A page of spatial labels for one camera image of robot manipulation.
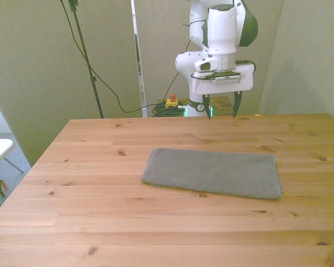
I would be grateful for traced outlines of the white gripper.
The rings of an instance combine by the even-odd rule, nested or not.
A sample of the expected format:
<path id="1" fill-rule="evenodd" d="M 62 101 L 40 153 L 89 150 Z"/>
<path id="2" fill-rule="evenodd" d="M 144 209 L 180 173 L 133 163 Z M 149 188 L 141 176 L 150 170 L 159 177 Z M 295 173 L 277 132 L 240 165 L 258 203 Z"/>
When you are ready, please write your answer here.
<path id="1" fill-rule="evenodd" d="M 254 64 L 239 65 L 232 72 L 216 73 L 194 72 L 191 75 L 191 89 L 195 95 L 203 95 L 203 105 L 208 119 L 211 118 L 210 96 L 216 93 L 234 93 L 233 117 L 236 117 L 241 101 L 242 92 L 253 87 Z"/>

